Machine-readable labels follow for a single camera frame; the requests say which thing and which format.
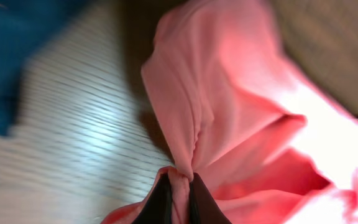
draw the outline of pink fabric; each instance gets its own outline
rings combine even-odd
[[[358,121],[285,56],[265,1],[169,12],[142,74],[177,168],[173,223],[193,172],[233,223],[358,223]]]

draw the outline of blurred background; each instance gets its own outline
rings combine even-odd
[[[100,223],[147,195],[172,160],[140,67],[181,2],[91,1],[26,60],[0,137],[0,223]],[[288,54],[358,116],[358,1],[270,2]]]

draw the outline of overexposed pink fabric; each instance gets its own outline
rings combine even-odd
[[[267,2],[169,12],[142,74],[177,167],[173,223],[193,172],[233,223],[358,223],[358,121],[286,57]]]

